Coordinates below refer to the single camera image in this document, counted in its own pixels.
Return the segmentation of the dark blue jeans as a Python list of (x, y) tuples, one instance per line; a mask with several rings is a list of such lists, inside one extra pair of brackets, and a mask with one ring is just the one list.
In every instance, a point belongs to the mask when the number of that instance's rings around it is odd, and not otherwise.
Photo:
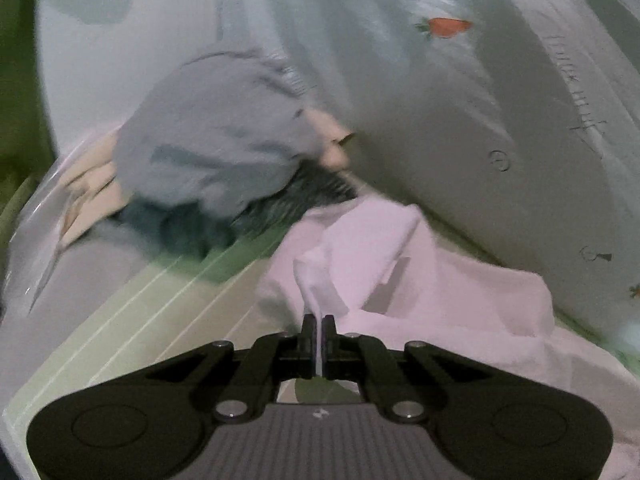
[(231, 247), (241, 237), (230, 220), (206, 214), (197, 203), (165, 208), (133, 200), (116, 218), (152, 247), (198, 260)]

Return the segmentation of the grey sweatshirt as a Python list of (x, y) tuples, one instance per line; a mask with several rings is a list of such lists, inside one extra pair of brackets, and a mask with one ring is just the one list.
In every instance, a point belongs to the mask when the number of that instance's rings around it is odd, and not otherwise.
[(120, 128), (113, 162), (134, 197), (232, 219), (322, 152), (292, 68), (255, 50), (224, 50), (154, 87)]

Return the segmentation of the beige folded garment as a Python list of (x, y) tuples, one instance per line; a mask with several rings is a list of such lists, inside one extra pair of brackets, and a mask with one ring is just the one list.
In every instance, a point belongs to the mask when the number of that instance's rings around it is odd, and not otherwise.
[[(329, 170), (345, 170), (349, 160), (342, 142), (352, 135), (349, 128), (323, 110), (305, 108), (304, 116), (322, 137), (320, 164)], [(64, 214), (59, 248), (66, 249), (98, 222), (131, 202), (131, 194), (122, 189), (116, 176), (113, 152), (117, 137), (118, 130), (101, 136), (58, 178), (58, 187), (72, 196)]]

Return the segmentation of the white cloth garment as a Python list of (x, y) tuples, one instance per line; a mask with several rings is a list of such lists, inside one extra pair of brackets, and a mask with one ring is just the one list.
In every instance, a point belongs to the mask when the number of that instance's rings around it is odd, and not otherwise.
[(288, 325), (330, 314), (341, 332), (392, 349), (423, 340), (578, 394), (613, 426), (603, 477), (638, 477), (638, 379), (555, 323), (539, 275), (441, 248), (415, 206), (369, 195), (308, 211), (272, 256), (257, 295)]

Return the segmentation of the dark plaid shirt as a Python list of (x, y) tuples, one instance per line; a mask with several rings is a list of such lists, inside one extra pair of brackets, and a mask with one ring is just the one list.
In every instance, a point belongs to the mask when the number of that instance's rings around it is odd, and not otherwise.
[(276, 226), (290, 226), (309, 209), (354, 200), (356, 188), (338, 172), (303, 160), (282, 190), (252, 200), (231, 222), (236, 236), (257, 236)]

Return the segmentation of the translucent plastic storage bag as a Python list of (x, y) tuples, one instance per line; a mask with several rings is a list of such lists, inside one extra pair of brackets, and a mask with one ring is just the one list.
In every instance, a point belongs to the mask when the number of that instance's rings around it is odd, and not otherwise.
[(53, 144), (215, 42), (283, 56), (362, 164), (639, 348), (639, 0), (20, 0)]

